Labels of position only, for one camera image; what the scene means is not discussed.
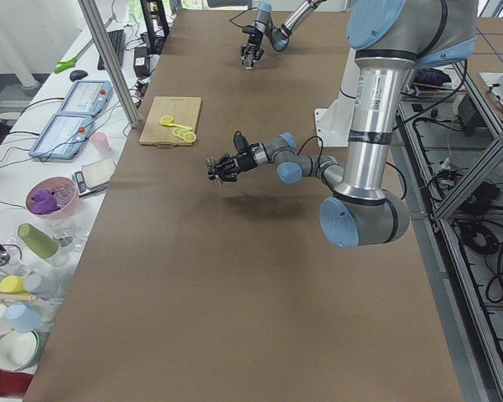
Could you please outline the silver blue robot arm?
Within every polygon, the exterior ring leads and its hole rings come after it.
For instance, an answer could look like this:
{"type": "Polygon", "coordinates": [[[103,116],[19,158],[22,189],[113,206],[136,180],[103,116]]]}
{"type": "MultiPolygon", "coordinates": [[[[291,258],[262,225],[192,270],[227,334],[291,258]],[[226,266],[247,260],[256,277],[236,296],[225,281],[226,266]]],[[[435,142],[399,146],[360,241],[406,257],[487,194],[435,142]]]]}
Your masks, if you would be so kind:
{"type": "Polygon", "coordinates": [[[241,63],[246,70],[252,70],[261,59],[264,48],[262,40],[267,38],[276,52],[283,52],[293,31],[313,12],[322,1],[303,1],[283,23],[276,26],[272,20],[272,6],[266,2],[257,5],[257,14],[251,24],[241,28],[248,35],[247,42],[241,46],[241,63]]]}
{"type": "Polygon", "coordinates": [[[475,1],[354,2],[347,39],[359,77],[345,165],[324,154],[297,154],[288,133],[256,144],[236,133],[236,154],[211,159],[209,178],[234,182],[240,173],[262,164],[274,165],[286,184],[316,177],[332,191],[319,209],[331,244],[356,247],[400,238],[410,221],[408,208],[381,182],[402,87],[413,70],[470,57],[477,11],[475,1]]]}

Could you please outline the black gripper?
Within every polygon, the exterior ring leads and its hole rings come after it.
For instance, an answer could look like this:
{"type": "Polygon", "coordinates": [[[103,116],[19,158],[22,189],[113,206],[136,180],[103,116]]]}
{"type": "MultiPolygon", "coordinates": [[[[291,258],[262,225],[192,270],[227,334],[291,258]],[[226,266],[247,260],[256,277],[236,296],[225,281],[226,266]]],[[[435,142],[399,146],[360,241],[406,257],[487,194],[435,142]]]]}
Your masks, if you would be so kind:
{"type": "Polygon", "coordinates": [[[234,156],[224,154],[219,158],[213,157],[211,159],[211,166],[216,168],[213,173],[213,180],[216,183],[233,183],[237,181],[237,176],[240,173],[257,168],[258,164],[253,152],[244,152],[234,156]]]}
{"type": "Polygon", "coordinates": [[[264,53],[261,48],[263,32],[254,26],[245,25],[241,31],[248,35],[247,42],[241,46],[241,64],[247,65],[247,57],[253,56],[253,64],[256,64],[264,53]]]}

